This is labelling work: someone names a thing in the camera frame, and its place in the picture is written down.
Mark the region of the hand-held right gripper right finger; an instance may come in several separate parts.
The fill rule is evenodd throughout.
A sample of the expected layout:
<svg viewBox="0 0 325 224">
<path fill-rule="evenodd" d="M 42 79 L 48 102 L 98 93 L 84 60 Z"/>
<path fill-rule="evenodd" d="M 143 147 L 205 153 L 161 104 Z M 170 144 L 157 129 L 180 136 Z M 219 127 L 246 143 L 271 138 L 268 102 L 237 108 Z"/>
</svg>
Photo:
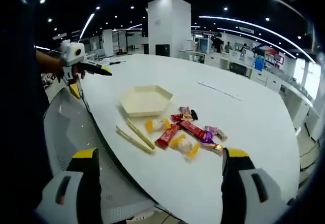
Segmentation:
<svg viewBox="0 0 325 224">
<path fill-rule="evenodd" d="M 284 201 L 280 186 L 247 152 L 224 148 L 221 223 L 276 223 L 294 198 Z"/>
</svg>

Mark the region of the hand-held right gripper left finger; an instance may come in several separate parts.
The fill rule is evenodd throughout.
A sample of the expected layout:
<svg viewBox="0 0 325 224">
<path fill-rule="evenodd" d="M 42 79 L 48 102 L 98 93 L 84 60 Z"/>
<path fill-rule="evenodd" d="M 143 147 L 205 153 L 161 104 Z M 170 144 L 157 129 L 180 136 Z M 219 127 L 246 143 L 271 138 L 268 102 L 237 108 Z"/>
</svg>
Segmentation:
<svg viewBox="0 0 325 224">
<path fill-rule="evenodd" d="M 44 223 L 102 223 L 99 150 L 76 152 L 45 186 L 36 213 Z"/>
</svg>

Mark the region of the person's left hand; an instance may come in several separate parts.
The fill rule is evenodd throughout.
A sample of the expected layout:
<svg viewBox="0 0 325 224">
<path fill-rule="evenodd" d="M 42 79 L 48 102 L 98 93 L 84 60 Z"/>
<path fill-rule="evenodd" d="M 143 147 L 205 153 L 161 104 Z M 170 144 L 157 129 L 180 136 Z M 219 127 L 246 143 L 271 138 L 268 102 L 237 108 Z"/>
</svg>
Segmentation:
<svg viewBox="0 0 325 224">
<path fill-rule="evenodd" d="M 71 66 L 71 73 L 73 78 L 68 80 L 68 84 L 76 83 L 77 80 L 79 79 L 79 75 L 81 76 L 81 79 L 84 79 L 86 75 L 84 69 L 80 67 L 79 63 L 76 63 Z M 59 63 L 59 68 L 58 71 L 56 72 L 56 77 L 59 83 L 61 82 L 61 80 L 64 79 L 63 66 L 61 63 Z"/>
</svg>

